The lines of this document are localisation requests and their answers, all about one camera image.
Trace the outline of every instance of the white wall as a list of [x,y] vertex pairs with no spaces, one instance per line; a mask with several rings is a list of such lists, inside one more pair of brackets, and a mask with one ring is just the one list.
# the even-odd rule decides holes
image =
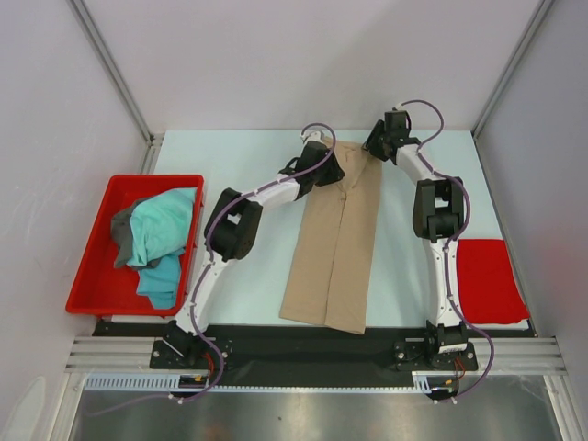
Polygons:
[[1,2],[0,41],[1,433],[39,375],[47,423],[92,325],[64,311],[87,234],[108,178],[136,172],[144,146],[64,0]]
[[[86,0],[147,122],[370,129],[422,97],[469,130],[537,0]],[[436,116],[414,109],[420,128]]]
[[556,335],[588,418],[588,3],[556,2],[481,136],[538,330]]

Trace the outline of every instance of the red towel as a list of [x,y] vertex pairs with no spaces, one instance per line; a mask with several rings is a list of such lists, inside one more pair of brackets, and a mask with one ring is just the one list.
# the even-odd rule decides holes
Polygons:
[[458,287],[461,308],[472,323],[510,324],[529,318],[502,240],[459,240]]

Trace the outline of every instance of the red plastic bin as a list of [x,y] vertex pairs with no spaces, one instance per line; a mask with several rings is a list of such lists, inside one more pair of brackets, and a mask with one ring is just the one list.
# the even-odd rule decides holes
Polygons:
[[[139,274],[128,267],[115,269],[119,248],[110,238],[110,220],[139,198],[159,195],[182,187],[197,189],[192,224],[186,251],[179,256],[182,273],[177,287],[175,306],[156,310],[149,299],[137,294]],[[186,286],[196,248],[198,220],[204,193],[201,175],[115,175],[110,178],[94,227],[85,246],[82,262],[67,300],[65,310],[71,314],[105,315],[175,315],[184,302]]]

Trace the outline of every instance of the white table surface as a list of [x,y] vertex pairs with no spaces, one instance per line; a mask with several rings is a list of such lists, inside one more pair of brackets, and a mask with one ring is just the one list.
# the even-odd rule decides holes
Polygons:
[[[430,132],[416,131],[424,139]],[[337,138],[363,142],[367,130],[337,130]],[[200,174],[205,179],[204,225],[222,190],[249,190],[275,177],[302,143],[297,130],[170,130],[153,172]],[[471,135],[445,131],[426,147],[437,169],[458,175],[471,197],[471,221],[464,238],[502,238]],[[424,248],[413,233],[414,185],[391,162],[382,167],[382,189],[367,302],[367,326],[420,327],[428,317],[429,285]],[[211,308],[210,322],[301,324],[278,317],[298,240],[306,199],[265,213],[255,245],[229,269]],[[204,256],[196,253],[195,268]],[[192,286],[196,271],[192,273]],[[524,322],[507,327],[526,328]]]

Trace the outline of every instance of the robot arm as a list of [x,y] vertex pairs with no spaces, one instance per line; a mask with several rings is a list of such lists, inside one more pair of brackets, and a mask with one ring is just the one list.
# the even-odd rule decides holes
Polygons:
[[364,148],[381,161],[392,160],[416,186],[413,230],[423,241],[430,279],[430,304],[427,330],[434,338],[431,352],[444,354],[464,351],[468,337],[466,326],[454,311],[447,293],[445,253],[450,256],[448,283],[459,308],[456,253],[458,241],[450,241],[464,222],[464,196],[460,188],[433,173],[434,167],[419,152],[419,140],[410,137],[408,113],[393,110],[379,120]]
[[322,142],[320,131],[304,136],[303,141],[300,157],[293,158],[273,181],[248,193],[232,188],[221,193],[204,231],[209,259],[198,272],[193,294],[186,299],[164,336],[166,344],[180,356],[186,356],[190,349],[184,343],[186,337],[208,328],[215,288],[224,270],[251,251],[262,212],[293,202],[314,186],[326,186],[345,176],[333,151]]

